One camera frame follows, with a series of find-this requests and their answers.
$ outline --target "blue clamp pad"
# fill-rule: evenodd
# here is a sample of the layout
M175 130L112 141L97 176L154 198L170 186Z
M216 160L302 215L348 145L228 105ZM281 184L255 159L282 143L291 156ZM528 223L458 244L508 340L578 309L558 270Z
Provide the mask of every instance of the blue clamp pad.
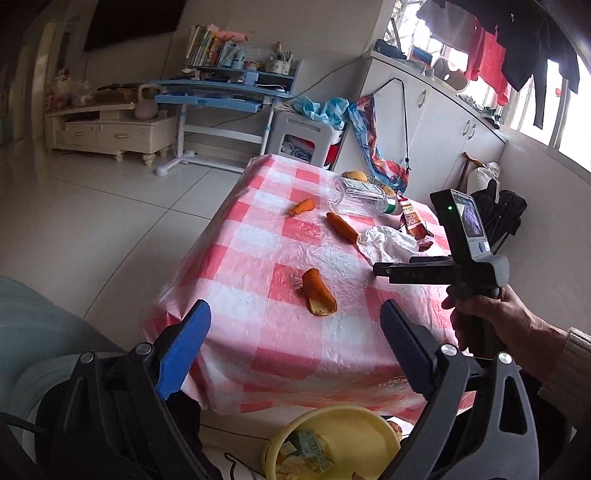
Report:
M176 326L178 333L160 360L160 377L155 390L162 400L180 390L211 324L209 304L198 300L182 323Z

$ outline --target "white bag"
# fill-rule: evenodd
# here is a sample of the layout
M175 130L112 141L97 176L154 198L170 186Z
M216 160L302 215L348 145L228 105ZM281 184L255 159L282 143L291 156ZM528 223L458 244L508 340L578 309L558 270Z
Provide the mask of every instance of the white bag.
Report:
M495 203L499 202L499 191L501 184L499 182L499 175L501 174L501 168L498 163L491 162L484 167L473 170L468 175L468 181L466 186L466 193L472 195L474 192L479 190L485 190L488 187L488 183L491 180L496 181L496 198Z

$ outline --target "blue plastic bag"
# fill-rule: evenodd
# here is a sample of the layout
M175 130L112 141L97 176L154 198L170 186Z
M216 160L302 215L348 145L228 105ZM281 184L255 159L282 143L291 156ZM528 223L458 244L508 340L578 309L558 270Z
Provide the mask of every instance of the blue plastic bag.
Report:
M297 97L291 106L297 113L311 120L329 124L337 131L345 129L345 123L348 120L346 111L349 106L349 101L345 98L334 97L321 105L308 97Z

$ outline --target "hand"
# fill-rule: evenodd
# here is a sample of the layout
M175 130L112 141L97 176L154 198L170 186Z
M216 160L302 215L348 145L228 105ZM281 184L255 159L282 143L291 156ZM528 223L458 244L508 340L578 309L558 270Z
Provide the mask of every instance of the hand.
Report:
M509 285L501 290L499 300L481 295L466 300L447 297L441 306L455 307L450 318L460 350L466 349L469 316L482 317L495 328L515 362L541 382L552 373L566 344L567 333L534 315Z

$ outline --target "white cabinet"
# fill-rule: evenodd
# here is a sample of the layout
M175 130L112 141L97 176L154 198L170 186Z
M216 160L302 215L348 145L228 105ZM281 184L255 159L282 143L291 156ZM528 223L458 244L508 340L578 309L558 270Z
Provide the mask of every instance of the white cabinet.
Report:
M466 152L473 158L478 159L482 163L496 162L499 160L501 153L505 148L505 143L496 135L494 135L488 128L480 124L475 119L470 120L470 130L466 136L466 141L462 147L462 151L457 156L456 162L449 174L449 178L445 182L443 188L455 189L457 182L462 174L465 159L462 152ZM462 189L466 188L467 174L476 168L473 163L468 165L466 177L462 183Z
M431 98L410 145L411 172L405 196L431 204L443 188L469 135L471 116L437 93Z
M418 82L416 78L402 70L394 69L374 59L367 61L371 63L359 97L379 89L374 95L379 150L384 159L400 163L406 156L402 82L404 82L407 106L409 143L413 141L434 92L429 85ZM348 129L343 137L343 147L335 165L335 171L342 173L349 170L362 170L369 173L355 135Z
M408 197L429 205L431 192L455 188L464 165L464 151L483 163L498 160L504 141L460 99L395 60L374 52L367 61L360 97L375 92L393 78L404 82L412 169ZM375 115L381 157L402 163L405 141L401 82L395 80L375 93ZM345 132L335 165L337 173L348 170L369 172L351 129Z

